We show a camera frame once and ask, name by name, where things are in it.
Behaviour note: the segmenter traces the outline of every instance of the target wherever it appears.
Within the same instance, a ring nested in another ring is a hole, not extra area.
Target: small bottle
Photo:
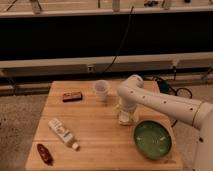
[[[55,134],[66,146],[72,147],[74,150],[79,149],[80,146],[75,141],[74,135],[70,132],[70,130],[66,129],[57,118],[50,120],[48,126],[53,130],[53,132],[55,132]]]

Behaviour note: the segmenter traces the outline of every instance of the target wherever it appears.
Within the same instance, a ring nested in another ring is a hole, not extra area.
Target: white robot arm
[[[142,104],[200,130],[193,171],[213,170],[213,104],[147,91],[138,75],[122,82],[117,92],[121,99],[119,120],[124,125],[131,120],[137,104]]]

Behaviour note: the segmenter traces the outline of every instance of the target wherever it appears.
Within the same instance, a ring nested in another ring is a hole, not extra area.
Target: brown snack bar
[[[43,144],[37,144],[37,150],[44,163],[46,163],[48,165],[53,164],[53,158],[52,158],[49,150]]]
[[[83,95],[80,91],[63,94],[63,102],[78,101],[82,99],[83,99]]]

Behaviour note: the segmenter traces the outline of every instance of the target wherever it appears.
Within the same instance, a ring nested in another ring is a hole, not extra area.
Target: tube cap
[[[80,147],[80,146],[78,145],[77,142],[74,142],[74,143],[72,144],[72,148],[73,148],[74,150],[78,150],[79,147]]]

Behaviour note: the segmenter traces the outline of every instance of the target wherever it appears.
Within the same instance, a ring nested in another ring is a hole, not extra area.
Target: wooden table
[[[140,120],[155,120],[171,134],[171,152],[160,160],[149,160],[141,155],[133,141],[135,126],[120,126],[115,106],[116,87],[120,81],[109,81],[111,89],[107,102],[98,102],[92,91],[93,81],[60,81],[52,84],[26,163],[27,171],[81,170],[162,170],[180,171],[182,162],[169,119],[159,112],[140,105],[136,112]],[[145,82],[145,89],[158,91],[157,84]],[[62,94],[82,91],[84,99],[62,102]],[[66,147],[48,128],[48,121],[57,117],[75,135],[81,148]],[[54,158],[53,166],[44,164],[36,145],[44,144]]]

